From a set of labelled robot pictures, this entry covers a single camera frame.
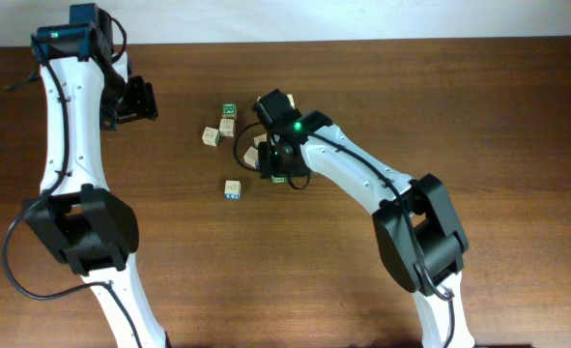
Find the wooden block green side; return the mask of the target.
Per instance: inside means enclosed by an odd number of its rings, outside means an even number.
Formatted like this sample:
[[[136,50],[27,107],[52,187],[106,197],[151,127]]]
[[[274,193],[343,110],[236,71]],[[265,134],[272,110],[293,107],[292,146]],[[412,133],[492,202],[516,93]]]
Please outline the wooden block green side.
[[[283,184],[287,182],[287,179],[285,177],[271,177],[271,181],[274,184]]]

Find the wooden block blue edge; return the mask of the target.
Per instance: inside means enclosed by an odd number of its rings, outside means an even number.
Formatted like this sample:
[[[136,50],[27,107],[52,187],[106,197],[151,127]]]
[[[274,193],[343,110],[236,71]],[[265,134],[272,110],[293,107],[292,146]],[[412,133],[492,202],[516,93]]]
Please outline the wooden block blue edge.
[[[259,152],[255,147],[249,147],[243,155],[244,163],[253,169],[259,165]]]

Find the wooden block blue side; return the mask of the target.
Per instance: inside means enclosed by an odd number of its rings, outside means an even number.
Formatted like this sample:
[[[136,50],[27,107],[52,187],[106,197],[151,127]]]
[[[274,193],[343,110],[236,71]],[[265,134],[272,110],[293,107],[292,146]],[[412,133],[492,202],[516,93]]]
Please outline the wooden block blue side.
[[[227,199],[240,199],[242,195],[242,184],[240,181],[227,180],[224,186],[224,196]]]

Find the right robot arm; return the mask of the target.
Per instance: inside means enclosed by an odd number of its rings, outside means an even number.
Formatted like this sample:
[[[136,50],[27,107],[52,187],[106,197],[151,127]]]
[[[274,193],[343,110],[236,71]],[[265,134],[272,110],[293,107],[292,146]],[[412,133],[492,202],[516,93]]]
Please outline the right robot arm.
[[[443,182],[380,162],[329,116],[301,114],[278,89],[259,98],[253,111],[268,134],[259,149],[262,176],[317,173],[343,189],[371,216],[388,274],[412,294],[423,346],[474,346],[461,299],[469,241]]]

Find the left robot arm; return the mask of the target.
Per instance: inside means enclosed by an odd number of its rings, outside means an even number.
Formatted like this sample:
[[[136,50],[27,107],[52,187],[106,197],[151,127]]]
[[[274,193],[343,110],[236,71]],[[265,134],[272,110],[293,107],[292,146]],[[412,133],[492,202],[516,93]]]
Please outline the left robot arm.
[[[32,37],[47,104],[40,194],[20,215],[51,255],[95,294],[120,347],[167,347],[136,265],[133,209],[106,183],[102,131],[158,116],[153,86],[114,49],[117,19],[95,3],[70,7],[67,24]]]

